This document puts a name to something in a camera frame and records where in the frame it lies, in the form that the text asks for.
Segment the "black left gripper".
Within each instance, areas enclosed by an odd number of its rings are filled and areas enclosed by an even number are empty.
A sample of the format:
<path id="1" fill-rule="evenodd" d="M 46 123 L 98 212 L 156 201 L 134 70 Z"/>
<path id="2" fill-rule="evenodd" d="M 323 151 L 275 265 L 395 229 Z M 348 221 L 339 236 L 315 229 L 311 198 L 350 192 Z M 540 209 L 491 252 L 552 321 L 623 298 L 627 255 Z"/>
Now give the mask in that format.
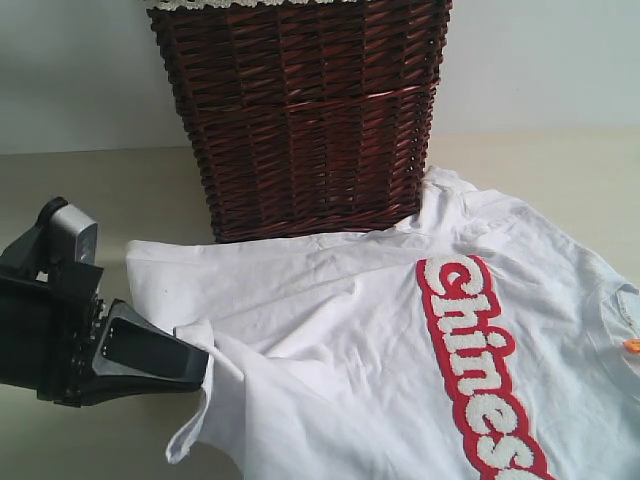
<path id="1" fill-rule="evenodd" d="M 198 390 L 209 354 L 122 300 L 104 326 L 102 276 L 101 267 L 84 263 L 61 265 L 47 282 L 1 267 L 1 382 L 76 408 L 106 402 L 108 393 Z"/>

